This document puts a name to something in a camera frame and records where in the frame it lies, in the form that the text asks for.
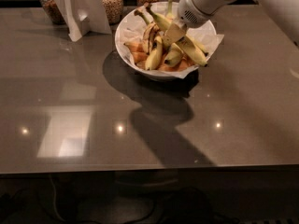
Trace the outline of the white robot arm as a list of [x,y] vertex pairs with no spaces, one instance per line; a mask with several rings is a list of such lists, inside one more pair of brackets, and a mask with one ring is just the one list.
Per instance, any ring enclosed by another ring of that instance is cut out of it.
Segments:
[[[237,0],[179,0],[178,17],[199,27],[221,7]],[[299,46],[299,0],[253,0],[260,5],[291,42]]]

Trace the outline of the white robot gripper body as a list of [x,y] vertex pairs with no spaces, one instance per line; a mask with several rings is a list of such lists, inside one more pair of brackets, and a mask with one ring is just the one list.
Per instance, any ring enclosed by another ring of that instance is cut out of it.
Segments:
[[188,27],[197,28],[210,20],[223,6],[236,0],[179,0],[178,18]]

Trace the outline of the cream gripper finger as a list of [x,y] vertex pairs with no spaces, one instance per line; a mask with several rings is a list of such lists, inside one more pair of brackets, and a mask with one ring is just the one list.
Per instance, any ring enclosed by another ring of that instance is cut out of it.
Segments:
[[163,46],[168,49],[187,33],[187,25],[181,19],[164,20]]

